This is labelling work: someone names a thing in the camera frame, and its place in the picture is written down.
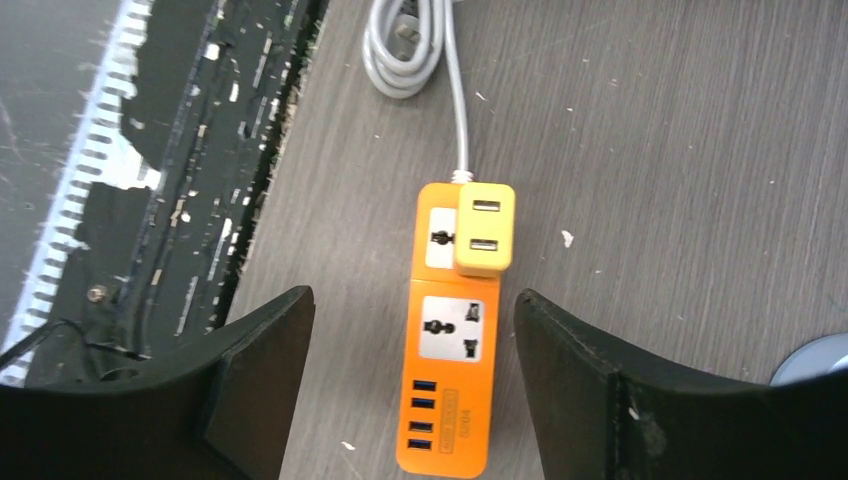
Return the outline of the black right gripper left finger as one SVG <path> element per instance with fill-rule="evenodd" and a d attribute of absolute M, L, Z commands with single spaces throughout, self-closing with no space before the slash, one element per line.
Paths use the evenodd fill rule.
<path fill-rule="evenodd" d="M 1 390 L 5 479 L 275 479 L 315 317 L 296 286 L 125 377 Z"/>

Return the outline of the yellow adapter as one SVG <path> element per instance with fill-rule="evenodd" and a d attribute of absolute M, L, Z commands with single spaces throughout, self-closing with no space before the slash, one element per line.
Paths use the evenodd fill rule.
<path fill-rule="evenodd" d="M 506 184 L 472 182 L 459 189 L 455 264 L 460 275 L 496 278 L 511 265 L 516 194 Z"/>

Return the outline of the orange power strip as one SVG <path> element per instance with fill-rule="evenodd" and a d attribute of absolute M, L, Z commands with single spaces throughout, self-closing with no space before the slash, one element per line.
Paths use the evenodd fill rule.
<path fill-rule="evenodd" d="M 417 200 L 396 460 L 474 479 L 488 461 L 500 283 L 454 268 L 459 191 L 431 183 Z"/>

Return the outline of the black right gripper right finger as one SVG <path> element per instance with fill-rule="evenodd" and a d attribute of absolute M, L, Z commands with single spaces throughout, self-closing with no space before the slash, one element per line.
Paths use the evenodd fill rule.
<path fill-rule="evenodd" d="M 513 317 L 548 479 L 843 479 L 847 374 L 781 386 L 646 351 L 532 289 Z"/>

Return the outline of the round blue power socket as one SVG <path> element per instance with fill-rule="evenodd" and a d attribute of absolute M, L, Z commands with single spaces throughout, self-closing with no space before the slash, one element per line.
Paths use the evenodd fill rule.
<path fill-rule="evenodd" d="M 847 369 L 847 334 L 831 334 L 810 341 L 789 355 L 771 378 L 779 386 Z"/>

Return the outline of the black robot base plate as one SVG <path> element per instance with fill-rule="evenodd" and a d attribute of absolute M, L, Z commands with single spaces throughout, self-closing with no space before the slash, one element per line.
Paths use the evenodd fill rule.
<path fill-rule="evenodd" d="M 322 1 L 120 1 L 9 327 L 12 388 L 225 323 Z"/>

